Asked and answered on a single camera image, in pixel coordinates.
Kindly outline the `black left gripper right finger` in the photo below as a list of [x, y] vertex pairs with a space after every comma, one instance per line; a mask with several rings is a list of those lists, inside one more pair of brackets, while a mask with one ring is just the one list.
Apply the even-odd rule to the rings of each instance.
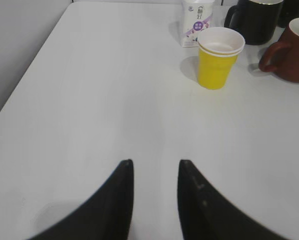
[[185, 240], [281, 240], [223, 197], [191, 160], [178, 166], [178, 215]]

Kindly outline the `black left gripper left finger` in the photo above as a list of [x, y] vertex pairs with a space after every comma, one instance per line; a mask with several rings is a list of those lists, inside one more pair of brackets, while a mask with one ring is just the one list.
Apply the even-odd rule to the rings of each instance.
[[103, 185], [35, 240], [126, 240], [134, 207], [134, 164], [122, 160]]

